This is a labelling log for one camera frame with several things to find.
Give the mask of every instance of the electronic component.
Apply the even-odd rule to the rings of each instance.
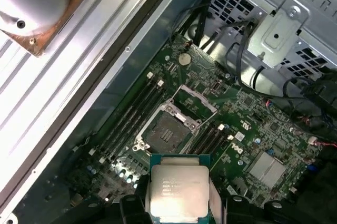
[[[197,223],[198,218],[207,216],[209,170],[206,166],[155,165],[150,186],[150,212],[160,217],[161,223]]]
[[[144,140],[157,153],[174,153],[190,133],[191,130],[181,121],[163,112]]]
[[[269,188],[273,188],[285,166],[265,152],[260,152],[247,171]]]
[[[273,132],[275,132],[277,129],[279,129],[279,125],[276,123],[276,122],[273,122],[271,125],[270,125],[270,130],[272,130]]]
[[[250,106],[253,103],[253,99],[251,97],[246,97],[246,99],[243,101],[243,103],[247,106]]]

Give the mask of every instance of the red wire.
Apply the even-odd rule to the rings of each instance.
[[[327,143],[327,142],[316,141],[315,144],[316,145],[323,145],[323,146],[333,146],[333,147],[337,148],[336,143]]]

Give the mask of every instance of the green circuit board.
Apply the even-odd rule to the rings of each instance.
[[[95,135],[94,156],[104,157],[107,163],[129,159],[125,166],[131,172],[146,173],[148,154],[162,149],[153,138],[166,141],[176,134],[169,153],[211,154],[210,176],[220,194],[244,194],[258,206],[285,197],[319,149],[307,144],[307,135],[294,135],[291,124],[269,113],[266,100],[242,91],[226,73],[198,47],[176,37],[159,51]],[[166,106],[158,111],[162,104]],[[196,123],[184,122],[187,129],[176,125],[167,115],[167,104]],[[277,107],[272,109],[286,120]],[[165,132],[160,131],[161,125],[167,127]],[[134,152],[142,129],[150,148]],[[263,175],[269,180],[279,177],[277,181],[257,178],[263,158],[275,165],[274,173],[262,170]]]

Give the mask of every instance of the chip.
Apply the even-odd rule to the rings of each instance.
[[[247,106],[250,106],[253,103],[253,100],[248,96],[243,103]]]
[[[261,207],[264,201],[265,201],[265,197],[262,196],[262,195],[258,195],[258,197],[257,197],[256,200],[255,200],[255,204],[256,204],[258,207]]]
[[[272,131],[276,131],[277,129],[279,129],[279,127],[280,126],[277,123],[273,122],[273,124],[271,124],[269,128]]]
[[[197,223],[209,212],[209,170],[202,165],[154,165],[150,212],[160,223]]]
[[[175,153],[179,144],[191,133],[183,123],[164,112],[145,141],[158,153]]]

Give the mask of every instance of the screw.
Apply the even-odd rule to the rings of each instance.
[[[242,201],[242,198],[239,197],[239,196],[234,196],[234,197],[233,197],[233,200],[236,201],[236,202],[241,202],[241,201]]]
[[[36,38],[31,38],[29,40],[30,45],[34,45],[36,43]]]
[[[282,205],[280,204],[280,203],[278,203],[278,202],[273,202],[272,203],[272,206],[274,207],[274,208],[282,208]]]
[[[297,11],[294,10],[294,9],[291,9],[290,11],[288,11],[288,16],[290,18],[294,18],[296,16],[296,14],[297,14]]]

